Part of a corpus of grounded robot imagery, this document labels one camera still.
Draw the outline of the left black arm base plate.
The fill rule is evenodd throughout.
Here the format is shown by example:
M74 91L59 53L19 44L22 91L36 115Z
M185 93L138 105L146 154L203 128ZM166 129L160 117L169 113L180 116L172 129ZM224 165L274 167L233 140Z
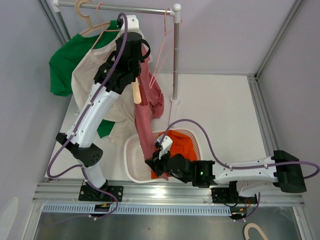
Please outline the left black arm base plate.
M115 199L117 199L118 202L122 202L123 186L109 185L108 182L106 182L101 190L108 194L92 188L87 182L83 181L80 187L78 200L82 202L115 202Z

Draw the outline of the pink t shirt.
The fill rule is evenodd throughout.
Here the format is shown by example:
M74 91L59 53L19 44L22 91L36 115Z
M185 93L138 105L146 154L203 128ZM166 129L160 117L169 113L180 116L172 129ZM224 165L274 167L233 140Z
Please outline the pink t shirt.
M143 152L143 159L148 160L153 156L155 137L152 130L152 120L159 119L164 112L165 99L162 90L149 70L150 56L140 64L138 76L141 103L134 105L135 127Z

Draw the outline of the orange t shirt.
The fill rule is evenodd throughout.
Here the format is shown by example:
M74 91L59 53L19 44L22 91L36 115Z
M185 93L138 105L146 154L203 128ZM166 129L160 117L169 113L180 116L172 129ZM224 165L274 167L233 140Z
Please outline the orange t shirt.
M194 150L194 145L192 138L186 134L175 130L169 130L167 136L170 137L173 141L170 148L170 156L173 157L176 154L183 155L186 159L190 161L196 161L197 155ZM145 159L149 159L153 156L155 148L155 138L151 134L149 140L147 142L147 152L145 155Z

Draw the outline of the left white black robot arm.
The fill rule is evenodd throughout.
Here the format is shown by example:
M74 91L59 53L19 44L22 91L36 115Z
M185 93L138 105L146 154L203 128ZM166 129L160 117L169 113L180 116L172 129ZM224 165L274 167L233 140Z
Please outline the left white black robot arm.
M116 41L113 51L97 70L93 86L72 127L59 132L56 141L77 159L88 181L90 195L97 201L107 197L107 180L103 175L99 161L103 150L93 143L105 114L125 88L136 82L141 74L141 63L150 55L142 53L142 46L148 42L138 32L122 34Z

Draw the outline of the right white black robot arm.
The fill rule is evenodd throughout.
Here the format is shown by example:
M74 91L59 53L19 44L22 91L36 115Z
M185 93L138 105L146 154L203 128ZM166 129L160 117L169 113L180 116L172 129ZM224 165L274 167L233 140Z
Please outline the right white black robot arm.
M227 196L235 203L271 188L289 194L307 191L299 159L283 150L275 150L273 156L234 166L221 165L213 160L191 161L181 154L160 156L159 151L145 163L157 177L169 175L194 187L229 185Z

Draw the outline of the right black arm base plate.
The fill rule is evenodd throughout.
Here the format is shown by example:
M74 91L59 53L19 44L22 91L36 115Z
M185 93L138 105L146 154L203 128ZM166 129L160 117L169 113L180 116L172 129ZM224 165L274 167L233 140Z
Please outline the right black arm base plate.
M229 207L245 203L258 203L258 198L255 195L251 197L240 196L234 187L213 187L211 189L211 198L214 204L224 204Z

